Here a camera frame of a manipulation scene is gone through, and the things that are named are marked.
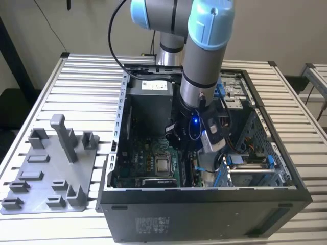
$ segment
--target black cable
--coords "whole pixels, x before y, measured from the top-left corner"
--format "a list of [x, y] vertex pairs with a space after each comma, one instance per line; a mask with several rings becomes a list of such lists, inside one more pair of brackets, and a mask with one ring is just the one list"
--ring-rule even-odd
[[133, 75], [131, 72], [129, 72], [129, 70], [127, 70], [122, 64], [121, 62], [118, 60], [117, 56], [114, 54], [114, 51], [112, 49], [111, 46], [111, 29], [112, 29], [112, 24], [113, 24], [113, 20], [116, 17], [119, 9], [122, 7], [122, 5], [126, 2], [126, 0], [121, 0], [120, 3], [118, 4], [118, 6], [115, 8], [115, 10], [113, 11], [113, 14], [111, 16], [110, 19], [110, 23], [109, 23], [109, 28], [108, 28], [108, 44], [109, 44], [109, 49], [111, 52], [112, 57], [114, 58], [114, 60], [117, 62], [117, 64], [121, 67], [121, 69], [126, 72], [130, 77], [135, 78], [135, 79], [140, 79], [140, 80], [145, 80], [145, 81], [153, 81], [153, 80], [164, 80], [164, 81], [169, 81], [172, 82], [173, 78], [171, 76], [169, 76], [169, 78], [164, 77], [164, 76], [158, 76], [156, 77], [155, 75], [152, 75], [151, 77], [141, 77], [141, 76], [135, 76]]
[[242, 154], [244, 154], [248, 149], [249, 149], [249, 147], [247, 147], [247, 148], [242, 152]]
[[307, 97], [307, 100], [306, 100], [305, 105], [307, 105], [307, 102], [308, 102], [308, 100], [309, 100], [309, 97], [310, 97], [310, 95], [311, 95], [311, 93], [312, 93], [312, 91], [313, 91], [314, 88], [315, 88], [315, 86], [312, 86], [312, 89], [311, 89], [310, 92], [309, 92], [309, 95], [308, 95], [308, 97]]
[[207, 173], [210, 173], [210, 174], [214, 174], [214, 173], [215, 173], [215, 171], [209, 171], [209, 170], [207, 170], [207, 169], [205, 169], [205, 168], [203, 168], [203, 167], [194, 167], [194, 169], [195, 169], [196, 171], [207, 172]]
[[221, 153], [221, 151], [218, 151], [215, 158], [214, 158], [214, 169], [218, 169], [222, 156], [224, 155], [224, 153]]
[[152, 42], [150, 47], [150, 55], [154, 54], [154, 37], [155, 37], [155, 31], [153, 31]]
[[41, 11], [42, 15], [44, 16], [45, 20], [47, 21], [47, 23], [48, 23], [48, 25], [49, 25], [51, 31], [53, 32], [53, 34], [55, 34], [55, 36], [57, 37], [57, 39], [59, 40], [59, 42], [61, 43], [61, 45], [62, 45], [63, 48], [65, 49], [65, 51], [67, 52], [67, 49], [66, 49], [65, 45], [63, 45], [62, 41], [60, 40], [60, 38], [58, 37], [58, 35], [56, 34], [56, 32], [52, 29], [52, 27], [51, 27], [51, 25], [50, 25], [50, 22], [48, 21], [48, 18], [47, 18], [47, 17], [45, 16], [45, 14], [43, 13], [43, 11], [42, 11], [40, 5], [37, 3], [36, 0], [33, 0], [33, 1], [35, 2], [36, 6], [39, 8], [39, 10]]
[[320, 113], [319, 113], [319, 115], [317, 117], [317, 121], [319, 121], [321, 119], [322, 113], [323, 113], [323, 110], [320, 111]]
[[227, 106], [227, 104], [226, 104], [226, 101], [224, 100], [223, 95], [221, 94], [220, 89], [217, 89], [217, 91], [218, 91], [218, 93], [219, 93], [220, 100], [221, 100], [222, 103], [224, 104], [225, 110], [226, 110], [226, 112], [227, 112], [227, 116], [228, 116], [228, 118], [229, 118], [229, 128], [230, 128], [230, 130], [231, 130], [232, 121], [231, 121], [231, 114], [230, 114], [229, 108], [228, 108], [228, 106]]

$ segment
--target slotted metal table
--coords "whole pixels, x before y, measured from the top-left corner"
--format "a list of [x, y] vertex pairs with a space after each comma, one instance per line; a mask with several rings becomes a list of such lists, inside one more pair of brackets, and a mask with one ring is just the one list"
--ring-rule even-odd
[[[120, 57], [123, 63], [152, 64], [151, 57]], [[327, 244], [327, 135], [278, 67], [268, 62], [225, 60], [223, 68], [245, 69], [270, 114], [313, 203], [269, 239], [199, 241], [182, 244]], [[7, 196], [30, 145], [33, 127], [55, 132], [50, 119], [66, 117], [77, 135], [92, 130], [100, 144], [87, 209], [75, 213], [0, 214], [0, 241], [9, 244], [113, 244], [104, 215], [96, 213], [102, 167], [110, 152], [122, 70], [111, 56], [70, 54], [60, 58], [30, 115], [0, 165], [0, 200]]]

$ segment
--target motherboard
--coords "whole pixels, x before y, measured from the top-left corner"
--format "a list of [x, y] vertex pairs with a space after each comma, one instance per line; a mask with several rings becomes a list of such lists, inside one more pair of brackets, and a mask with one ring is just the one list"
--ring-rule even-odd
[[178, 159], [165, 138], [135, 139], [130, 161], [119, 169], [117, 187], [150, 187], [158, 181], [165, 181], [167, 187], [180, 186]]

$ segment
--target gray plastic holder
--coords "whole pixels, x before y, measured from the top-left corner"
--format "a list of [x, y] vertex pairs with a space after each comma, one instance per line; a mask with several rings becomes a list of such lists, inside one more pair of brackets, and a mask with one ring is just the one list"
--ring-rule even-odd
[[86, 207], [99, 137], [92, 132], [76, 136], [66, 129], [63, 115], [54, 115], [51, 127], [33, 129], [31, 147], [16, 179], [2, 200], [1, 214], [76, 212]]

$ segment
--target label sticker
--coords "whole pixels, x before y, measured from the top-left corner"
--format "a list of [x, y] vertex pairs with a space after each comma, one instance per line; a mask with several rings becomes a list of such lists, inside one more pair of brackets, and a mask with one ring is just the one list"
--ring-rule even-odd
[[155, 80], [155, 81], [142, 81], [142, 90], [161, 90], [167, 91], [167, 81]]
[[135, 222], [138, 234], [168, 233], [169, 217], [141, 217]]

